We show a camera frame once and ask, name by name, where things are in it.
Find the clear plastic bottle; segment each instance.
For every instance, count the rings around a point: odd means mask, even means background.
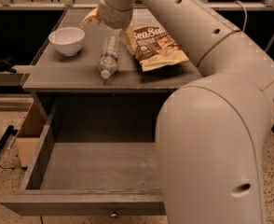
[[[107,37],[103,43],[103,52],[98,65],[102,78],[108,79],[117,70],[118,52],[118,38],[113,35]]]

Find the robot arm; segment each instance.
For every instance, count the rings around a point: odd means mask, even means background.
[[[274,124],[274,62],[199,0],[142,0],[204,78],[176,91],[156,128],[170,224],[266,223],[262,146]],[[101,0],[98,15],[126,27],[134,0]]]

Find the bowl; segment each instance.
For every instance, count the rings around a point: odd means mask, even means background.
[[[76,55],[84,45],[85,33],[77,27],[63,27],[52,32],[48,39],[65,56]]]

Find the wire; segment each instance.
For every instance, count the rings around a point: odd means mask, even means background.
[[[11,169],[11,170],[14,170],[15,168],[20,168],[20,169],[22,169],[22,167],[3,167],[3,166],[1,166],[1,165],[0,165],[0,168],[1,168],[1,169]]]
[[[245,7],[245,5],[243,5],[243,3],[240,0],[236,0],[234,1],[236,4],[240,5],[243,8],[243,11],[245,13],[245,21],[243,23],[243,27],[242,27],[242,32],[245,31],[246,26],[247,26],[247,20],[248,20],[248,14],[247,14],[247,8]]]

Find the bottle cap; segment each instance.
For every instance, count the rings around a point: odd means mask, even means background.
[[[111,76],[110,71],[108,71],[108,70],[102,70],[102,72],[101,72],[101,77],[102,78],[109,78],[110,76]]]

